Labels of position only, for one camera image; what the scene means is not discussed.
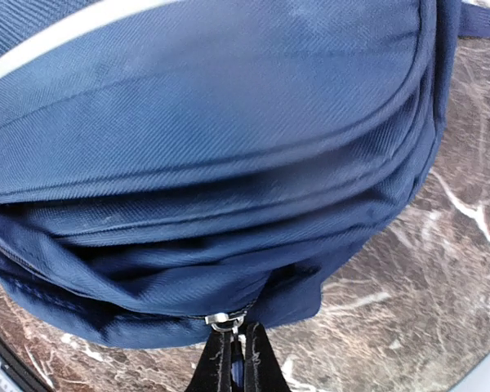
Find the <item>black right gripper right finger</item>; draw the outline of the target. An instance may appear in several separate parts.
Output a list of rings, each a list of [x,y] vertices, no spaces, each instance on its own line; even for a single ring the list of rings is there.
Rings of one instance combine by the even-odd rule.
[[[265,328],[251,323],[246,330],[245,392],[290,392]]]

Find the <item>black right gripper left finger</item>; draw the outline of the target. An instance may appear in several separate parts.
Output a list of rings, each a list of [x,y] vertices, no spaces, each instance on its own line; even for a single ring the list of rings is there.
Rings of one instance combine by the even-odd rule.
[[[212,331],[185,392],[231,392],[231,332]]]

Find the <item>navy blue student backpack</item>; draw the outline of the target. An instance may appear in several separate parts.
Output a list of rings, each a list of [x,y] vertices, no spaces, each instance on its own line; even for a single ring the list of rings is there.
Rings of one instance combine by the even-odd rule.
[[[464,1],[0,1],[0,283],[97,344],[276,327],[416,196]]]

